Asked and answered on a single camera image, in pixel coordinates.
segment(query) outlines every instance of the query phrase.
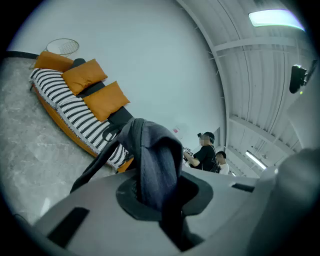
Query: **marble floor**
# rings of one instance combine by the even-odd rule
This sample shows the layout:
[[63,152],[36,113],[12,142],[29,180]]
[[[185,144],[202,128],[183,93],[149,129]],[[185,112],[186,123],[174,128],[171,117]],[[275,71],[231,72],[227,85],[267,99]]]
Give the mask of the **marble floor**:
[[[29,91],[26,58],[6,58],[0,67],[0,180],[13,214],[34,224],[66,197],[94,159],[76,145]],[[113,175],[104,166],[92,178]]]

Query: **person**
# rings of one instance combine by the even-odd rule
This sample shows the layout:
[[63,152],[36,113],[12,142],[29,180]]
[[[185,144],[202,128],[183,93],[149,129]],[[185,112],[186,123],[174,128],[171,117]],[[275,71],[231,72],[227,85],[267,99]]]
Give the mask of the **person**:
[[217,172],[216,168],[214,168],[219,167],[216,158],[216,151],[213,146],[215,141],[214,134],[207,131],[204,134],[200,135],[199,141],[202,147],[197,153],[193,155],[193,157],[187,152],[183,152],[183,156],[189,161],[192,168],[208,172]]
[[220,174],[228,175],[228,173],[229,173],[229,165],[226,162],[226,158],[227,158],[227,155],[226,155],[225,152],[219,151],[218,153],[216,153],[216,159],[217,159],[217,161],[218,161],[218,163],[220,164],[220,167],[221,167]]

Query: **striped blanket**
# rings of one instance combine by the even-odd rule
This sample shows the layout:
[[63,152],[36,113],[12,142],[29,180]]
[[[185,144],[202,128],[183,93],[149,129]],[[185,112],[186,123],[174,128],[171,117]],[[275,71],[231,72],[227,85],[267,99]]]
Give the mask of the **striped blanket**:
[[[35,68],[29,81],[35,85],[42,98],[61,116],[68,128],[90,149],[99,154],[107,145],[103,131],[111,125],[108,120],[100,122],[87,107],[82,98],[76,97],[61,76],[62,72]],[[108,141],[115,137],[109,133]],[[107,163],[116,169],[123,165],[129,152],[120,144]]]

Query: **security camera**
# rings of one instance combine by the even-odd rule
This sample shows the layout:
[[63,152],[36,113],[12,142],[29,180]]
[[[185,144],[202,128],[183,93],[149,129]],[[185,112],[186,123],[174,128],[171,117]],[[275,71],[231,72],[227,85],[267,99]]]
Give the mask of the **security camera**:
[[297,91],[299,91],[301,86],[305,86],[307,84],[311,75],[315,71],[316,64],[317,60],[313,60],[311,68],[309,69],[309,73],[307,73],[307,70],[300,65],[292,66],[289,86],[290,93],[295,94]]

